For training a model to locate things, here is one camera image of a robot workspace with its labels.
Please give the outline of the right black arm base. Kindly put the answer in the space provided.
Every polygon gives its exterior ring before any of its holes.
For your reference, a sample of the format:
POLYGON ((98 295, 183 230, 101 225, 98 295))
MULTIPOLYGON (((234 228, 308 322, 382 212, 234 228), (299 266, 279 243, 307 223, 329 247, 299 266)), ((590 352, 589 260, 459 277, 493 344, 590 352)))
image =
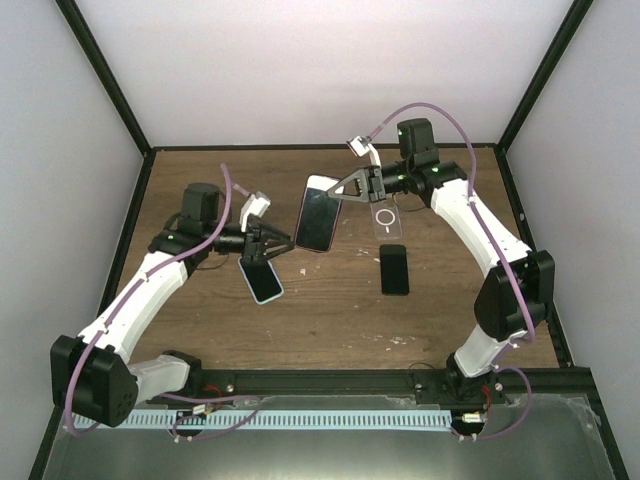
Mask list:
POLYGON ((482 403, 485 400, 483 386, 494 379, 495 375, 490 373, 467 378, 446 369, 410 370, 407 375, 418 403, 454 406, 482 403))

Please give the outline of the black phone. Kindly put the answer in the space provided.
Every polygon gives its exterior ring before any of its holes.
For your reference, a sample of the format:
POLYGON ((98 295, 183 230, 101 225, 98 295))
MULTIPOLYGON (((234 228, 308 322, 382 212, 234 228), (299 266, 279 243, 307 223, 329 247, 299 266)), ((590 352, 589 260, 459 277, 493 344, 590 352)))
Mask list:
POLYGON ((381 292, 407 296, 410 292, 407 251, 404 245, 383 244, 379 248, 381 292))

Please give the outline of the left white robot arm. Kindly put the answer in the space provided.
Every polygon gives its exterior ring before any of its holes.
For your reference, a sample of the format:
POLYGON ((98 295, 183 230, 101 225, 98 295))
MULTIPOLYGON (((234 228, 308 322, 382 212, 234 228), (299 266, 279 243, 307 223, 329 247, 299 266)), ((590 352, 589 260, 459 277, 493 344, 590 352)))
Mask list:
POLYGON ((289 235, 263 221, 271 204, 262 192, 249 193, 238 222, 231 222, 228 192, 192 183, 181 210, 152 240, 142 264, 113 302, 77 336, 62 335, 52 345, 52 393, 65 425, 81 435, 75 416, 95 426, 116 427, 135 406, 164 394, 184 404, 204 392, 199 359, 168 350, 134 364, 132 353, 162 306, 200 268, 211 253, 235 254, 253 300, 264 305, 284 288, 271 264, 292 250, 289 235))

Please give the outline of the clear magsafe phone case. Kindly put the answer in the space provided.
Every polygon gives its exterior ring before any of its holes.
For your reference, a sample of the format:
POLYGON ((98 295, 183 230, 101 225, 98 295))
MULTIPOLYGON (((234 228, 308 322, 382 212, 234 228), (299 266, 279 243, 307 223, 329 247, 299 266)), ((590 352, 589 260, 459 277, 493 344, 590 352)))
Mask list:
POLYGON ((390 197, 370 205, 374 234, 379 240, 402 237, 399 209, 390 197))

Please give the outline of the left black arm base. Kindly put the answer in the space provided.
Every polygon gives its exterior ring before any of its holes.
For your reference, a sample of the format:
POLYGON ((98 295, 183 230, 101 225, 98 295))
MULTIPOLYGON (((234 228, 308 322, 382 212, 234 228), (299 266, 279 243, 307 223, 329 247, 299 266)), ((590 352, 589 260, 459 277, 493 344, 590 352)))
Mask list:
POLYGON ((144 377, 150 387, 149 399, 168 399, 169 395, 196 399, 237 392, 236 374, 207 369, 201 359, 177 350, 165 350, 152 364, 152 372, 144 377))

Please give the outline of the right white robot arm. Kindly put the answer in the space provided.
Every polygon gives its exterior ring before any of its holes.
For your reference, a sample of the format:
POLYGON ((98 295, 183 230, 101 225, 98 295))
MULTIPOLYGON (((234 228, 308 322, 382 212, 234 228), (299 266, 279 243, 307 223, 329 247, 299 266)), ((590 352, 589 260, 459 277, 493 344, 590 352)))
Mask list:
POLYGON ((476 325, 446 364, 444 389, 458 403, 480 390, 480 377, 497 369, 500 358, 535 339, 537 325, 551 315, 555 262, 512 234, 476 194, 472 177, 456 162, 443 161, 426 118, 398 123, 400 161, 383 165, 371 136, 348 140, 349 149, 370 163, 330 188, 345 200, 342 187, 354 184, 351 200, 374 204, 396 194, 413 194, 442 218, 476 260, 484 277, 474 303, 476 325))

